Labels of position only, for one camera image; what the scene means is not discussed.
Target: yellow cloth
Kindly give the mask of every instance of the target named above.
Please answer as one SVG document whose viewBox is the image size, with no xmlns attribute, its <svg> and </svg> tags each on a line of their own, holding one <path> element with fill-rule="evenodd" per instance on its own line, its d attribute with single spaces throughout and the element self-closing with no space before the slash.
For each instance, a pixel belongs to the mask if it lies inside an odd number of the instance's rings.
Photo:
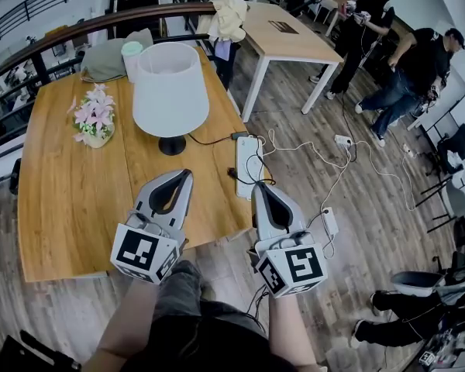
<svg viewBox="0 0 465 372">
<path fill-rule="evenodd" d="M 196 33 L 207 33 L 210 40 L 231 40 L 237 43 L 245 38 L 240 28 L 246 19 L 248 6 L 244 0 L 213 0 L 217 13 L 214 16 L 202 15 L 198 20 Z"/>
</svg>

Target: cap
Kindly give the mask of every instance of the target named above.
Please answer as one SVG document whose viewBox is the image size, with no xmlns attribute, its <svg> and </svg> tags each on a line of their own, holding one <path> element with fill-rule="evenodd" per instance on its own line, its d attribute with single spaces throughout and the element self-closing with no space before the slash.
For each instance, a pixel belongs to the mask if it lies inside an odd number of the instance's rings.
<svg viewBox="0 0 465 372">
<path fill-rule="evenodd" d="M 458 44 L 465 50 L 465 37 L 458 29 L 451 28 L 446 32 L 446 36 L 453 36 Z"/>
</svg>

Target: black sticker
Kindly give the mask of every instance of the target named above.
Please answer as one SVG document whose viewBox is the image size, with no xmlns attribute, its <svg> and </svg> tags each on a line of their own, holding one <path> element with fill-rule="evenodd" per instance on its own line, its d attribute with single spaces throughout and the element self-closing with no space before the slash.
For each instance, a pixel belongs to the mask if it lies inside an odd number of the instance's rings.
<svg viewBox="0 0 465 372">
<path fill-rule="evenodd" d="M 169 254 L 167 259 L 165 260 L 164 264 L 160 266 L 160 269 L 157 271 L 157 277 L 159 280 L 162 281 L 162 278 L 165 277 L 165 274 L 169 271 L 169 269 L 172 267 L 174 262 L 177 260 L 177 251 L 174 248 L 172 252 Z"/>
<path fill-rule="evenodd" d="M 139 278 L 140 280 L 144 280 L 144 281 L 148 281 L 148 282 L 153 282 L 153 280 L 151 279 L 151 277 L 149 275 L 140 273 L 139 271 L 133 271 L 133 270 L 130 270 L 130 269 L 126 268 L 126 267 L 121 267 L 121 270 L 123 270 L 124 273 L 126 273 L 129 276 Z"/>
<path fill-rule="evenodd" d="M 294 288 L 290 289 L 289 292 L 286 292 L 284 295 L 294 295 L 294 294 L 299 294 L 300 292 L 306 292 L 306 291 L 312 289 L 318 283 L 319 283 L 319 281 L 311 283 L 311 284 L 301 285 L 299 287 L 294 287 Z"/>
<path fill-rule="evenodd" d="M 117 260 L 144 270 L 150 270 L 158 238 L 128 230 L 122 241 Z"/>
<path fill-rule="evenodd" d="M 282 288 L 284 288 L 285 283 L 282 281 L 281 276 L 276 271 L 270 260 L 264 260 L 262 265 L 258 268 L 258 271 L 262 274 L 263 279 L 273 294 L 278 293 Z"/>
<path fill-rule="evenodd" d="M 322 277 L 322 269 L 313 248 L 286 251 L 286 258 L 293 282 Z"/>
<path fill-rule="evenodd" d="M 269 23 L 279 30 L 281 33 L 291 33 L 291 34 L 298 34 L 296 30 L 294 30 L 292 27 L 290 27 L 286 22 L 282 21 L 269 21 Z"/>
</svg>

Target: flower arrangement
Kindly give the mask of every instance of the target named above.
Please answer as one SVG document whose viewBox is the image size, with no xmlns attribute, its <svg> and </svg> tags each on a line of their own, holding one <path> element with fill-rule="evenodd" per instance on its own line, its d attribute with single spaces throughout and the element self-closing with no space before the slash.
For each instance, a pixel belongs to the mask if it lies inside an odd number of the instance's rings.
<svg viewBox="0 0 465 372">
<path fill-rule="evenodd" d="M 74 135 L 77 142 L 84 142 L 91 147 L 102 147 L 114 133 L 114 99 L 105 93 L 105 84 L 95 84 L 93 91 L 88 91 L 81 105 L 76 106 L 76 97 L 67 113 L 74 110 L 74 128 L 79 131 Z"/>
</svg>

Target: gray pants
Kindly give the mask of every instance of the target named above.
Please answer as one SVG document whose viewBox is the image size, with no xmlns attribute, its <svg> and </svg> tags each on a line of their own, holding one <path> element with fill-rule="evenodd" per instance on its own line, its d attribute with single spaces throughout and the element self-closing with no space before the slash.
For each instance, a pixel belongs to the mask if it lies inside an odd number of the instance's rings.
<svg viewBox="0 0 465 372">
<path fill-rule="evenodd" d="M 157 321 L 165 315 L 208 316 L 237 324 L 266 337 L 258 324 L 237 308 L 220 301 L 202 299 L 202 283 L 202 275 L 191 262 L 178 262 L 170 276 L 160 285 L 153 320 Z"/>
</svg>

